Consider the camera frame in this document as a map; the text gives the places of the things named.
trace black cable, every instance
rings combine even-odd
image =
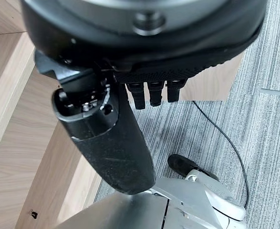
[[[247,206],[248,206],[248,202],[249,202],[249,195],[250,195],[250,192],[249,192],[249,184],[248,184],[248,179],[247,179],[247,175],[246,175],[246,170],[245,170],[245,167],[244,167],[244,163],[239,155],[239,152],[238,150],[236,149],[235,145],[232,143],[232,141],[230,140],[230,138],[223,132],[222,129],[220,129],[220,127],[218,125],[216,125],[216,123],[214,123],[202,110],[201,108],[198,106],[198,104],[193,101],[193,103],[195,104],[195,106],[198,108],[198,110],[207,118],[207,120],[210,121],[210,123],[212,123],[214,125],[214,127],[216,127],[222,134],[223,136],[230,142],[231,146],[233,147],[235,153],[237,154],[237,156],[239,157],[239,162],[240,162],[240,165],[242,167],[242,170],[243,170],[243,174],[244,174],[244,178],[245,178],[245,183],[246,183],[246,189],[247,189],[247,198],[246,198],[246,203],[245,203],[245,209],[247,209]]]

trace wooden cabinet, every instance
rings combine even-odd
[[[53,114],[58,82],[34,68],[20,11],[0,0],[0,229],[52,228],[90,205],[101,179]],[[180,98],[225,100],[241,57],[188,80]]]

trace gray carpet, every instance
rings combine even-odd
[[[246,50],[228,100],[198,104],[240,151],[250,186],[248,228],[280,229],[280,0],[270,0],[262,34]],[[192,103],[163,103],[134,113],[159,177],[178,177],[166,160],[181,154],[215,173],[244,203],[238,158]],[[96,200],[111,192],[102,183]]]

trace silver metal base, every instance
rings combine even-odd
[[[137,195],[116,192],[58,229],[246,229],[245,214],[221,183],[192,170],[185,180],[161,178]]]

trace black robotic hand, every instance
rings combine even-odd
[[[258,36],[267,0],[22,0],[38,70],[62,89],[55,113],[88,162],[116,190],[154,185],[142,132],[129,107],[169,102],[188,78],[230,60]]]

